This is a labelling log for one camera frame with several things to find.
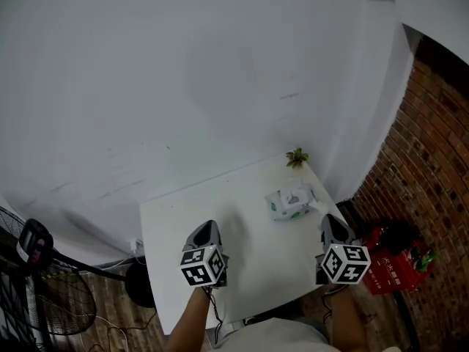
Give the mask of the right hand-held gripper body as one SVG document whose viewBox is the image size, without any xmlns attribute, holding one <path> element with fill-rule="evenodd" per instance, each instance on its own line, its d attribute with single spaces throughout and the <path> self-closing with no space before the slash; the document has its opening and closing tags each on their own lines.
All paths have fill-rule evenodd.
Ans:
<svg viewBox="0 0 469 352">
<path fill-rule="evenodd" d="M 320 268 L 333 284 L 356 285 L 371 265 L 365 246 L 332 243 L 320 261 Z"/>
</svg>

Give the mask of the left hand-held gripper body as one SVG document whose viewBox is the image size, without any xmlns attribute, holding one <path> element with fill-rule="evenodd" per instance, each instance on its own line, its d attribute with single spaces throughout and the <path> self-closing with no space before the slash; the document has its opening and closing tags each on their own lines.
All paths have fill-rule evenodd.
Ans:
<svg viewBox="0 0 469 352">
<path fill-rule="evenodd" d="M 223 286 L 227 258 L 220 246 L 206 246 L 182 253 L 180 271 L 191 287 Z"/>
</svg>

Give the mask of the tissue pack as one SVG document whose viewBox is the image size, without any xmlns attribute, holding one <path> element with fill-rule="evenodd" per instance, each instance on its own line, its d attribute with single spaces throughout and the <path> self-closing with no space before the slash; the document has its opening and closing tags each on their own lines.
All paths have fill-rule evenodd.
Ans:
<svg viewBox="0 0 469 352">
<path fill-rule="evenodd" d="M 293 179 L 265 197 L 274 221 L 303 218 L 315 209 L 317 198 L 312 184 Z"/>
</svg>

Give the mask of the person's right forearm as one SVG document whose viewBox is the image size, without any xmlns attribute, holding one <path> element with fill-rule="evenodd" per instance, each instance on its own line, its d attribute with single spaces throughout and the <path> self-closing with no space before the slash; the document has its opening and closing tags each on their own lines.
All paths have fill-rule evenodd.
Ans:
<svg viewBox="0 0 469 352">
<path fill-rule="evenodd" d="M 369 352 L 366 330 L 349 287 L 333 285 L 328 294 L 332 311 L 332 346 L 341 352 Z"/>
</svg>

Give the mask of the person's left forearm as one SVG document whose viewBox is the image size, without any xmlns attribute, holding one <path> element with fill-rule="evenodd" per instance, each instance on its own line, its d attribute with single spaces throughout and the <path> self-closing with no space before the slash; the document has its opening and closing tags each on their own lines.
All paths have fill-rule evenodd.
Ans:
<svg viewBox="0 0 469 352">
<path fill-rule="evenodd" d="M 164 345 L 164 352 L 200 352 L 209 308 L 210 299 L 206 289 L 196 287 Z"/>
</svg>

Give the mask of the white table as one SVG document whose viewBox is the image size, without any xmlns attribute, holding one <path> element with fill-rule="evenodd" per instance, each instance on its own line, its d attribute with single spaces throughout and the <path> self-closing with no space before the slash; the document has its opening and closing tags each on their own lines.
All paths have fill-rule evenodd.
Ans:
<svg viewBox="0 0 469 352">
<path fill-rule="evenodd" d="M 209 220 L 218 224 L 229 262 L 227 286 L 213 293 L 216 310 L 209 313 L 207 328 L 258 315 L 315 290 L 316 258 L 322 254 L 320 214 L 274 221 L 265 201 L 294 178 L 312 184 L 316 198 L 339 214 L 311 168 L 291 169 L 284 155 L 141 204 L 147 270 L 165 334 L 192 294 L 180 271 L 182 248 Z"/>
</svg>

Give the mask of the red box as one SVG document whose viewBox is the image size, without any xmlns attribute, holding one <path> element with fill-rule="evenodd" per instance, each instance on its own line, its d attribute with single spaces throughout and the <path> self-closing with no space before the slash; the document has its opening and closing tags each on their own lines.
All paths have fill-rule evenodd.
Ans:
<svg viewBox="0 0 469 352">
<path fill-rule="evenodd" d="M 427 272 L 417 272 L 413 268 L 410 250 L 417 246 L 421 253 L 430 248 L 420 239 L 414 240 L 413 245 L 397 256 L 393 256 L 382 247 L 380 238 L 383 226 L 374 227 L 364 239 L 364 246 L 369 250 L 371 265 L 363 277 L 365 286 L 373 295 L 387 294 L 394 291 L 413 291 L 432 273 L 433 261 Z"/>
</svg>

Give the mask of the black bag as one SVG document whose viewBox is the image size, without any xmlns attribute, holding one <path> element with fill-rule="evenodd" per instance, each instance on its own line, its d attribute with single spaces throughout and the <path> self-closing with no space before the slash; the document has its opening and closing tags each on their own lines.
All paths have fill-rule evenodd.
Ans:
<svg viewBox="0 0 469 352">
<path fill-rule="evenodd" d="M 393 256 L 397 256 L 413 245 L 418 238 L 416 229 L 407 221 L 385 220 L 383 233 L 380 238 L 382 247 L 385 247 Z"/>
</svg>

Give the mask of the green plant with white pot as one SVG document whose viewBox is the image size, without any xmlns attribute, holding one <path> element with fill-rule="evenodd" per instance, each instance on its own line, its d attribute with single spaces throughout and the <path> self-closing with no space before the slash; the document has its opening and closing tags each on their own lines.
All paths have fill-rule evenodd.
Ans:
<svg viewBox="0 0 469 352">
<path fill-rule="evenodd" d="M 429 264 L 437 257 L 437 252 L 429 249 L 425 253 L 421 253 L 421 250 L 414 246 L 410 250 L 410 258 L 413 261 L 413 268 L 417 272 L 427 272 Z"/>
</svg>

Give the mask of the small green potted plant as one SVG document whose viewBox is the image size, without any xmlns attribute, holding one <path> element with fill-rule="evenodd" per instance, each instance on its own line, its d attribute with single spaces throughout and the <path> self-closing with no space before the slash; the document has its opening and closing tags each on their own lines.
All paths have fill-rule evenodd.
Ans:
<svg viewBox="0 0 469 352">
<path fill-rule="evenodd" d="M 303 163 L 309 160 L 309 154 L 304 152 L 301 147 L 297 147 L 294 150 L 285 153 L 285 156 L 288 160 L 287 167 L 292 169 L 301 168 Z"/>
</svg>

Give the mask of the person's light shirt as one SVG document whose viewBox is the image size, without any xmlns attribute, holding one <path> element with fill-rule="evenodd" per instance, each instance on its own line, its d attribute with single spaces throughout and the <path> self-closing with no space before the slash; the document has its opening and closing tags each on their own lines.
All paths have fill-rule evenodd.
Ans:
<svg viewBox="0 0 469 352">
<path fill-rule="evenodd" d="M 217 352 L 341 352 L 312 327 L 280 318 L 234 331 L 215 349 Z"/>
</svg>

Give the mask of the black pedestal fan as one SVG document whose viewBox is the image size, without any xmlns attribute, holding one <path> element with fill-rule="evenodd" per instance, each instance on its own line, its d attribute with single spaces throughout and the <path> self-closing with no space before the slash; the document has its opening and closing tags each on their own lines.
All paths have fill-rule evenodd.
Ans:
<svg viewBox="0 0 469 352">
<path fill-rule="evenodd" d="M 153 308 L 144 260 L 124 261 L 130 267 L 123 275 L 80 263 L 55 249 L 53 236 L 38 220 L 22 221 L 0 207 L 0 348 L 55 352 L 52 337 L 92 326 L 97 305 L 84 274 L 121 282 L 135 304 Z"/>
</svg>

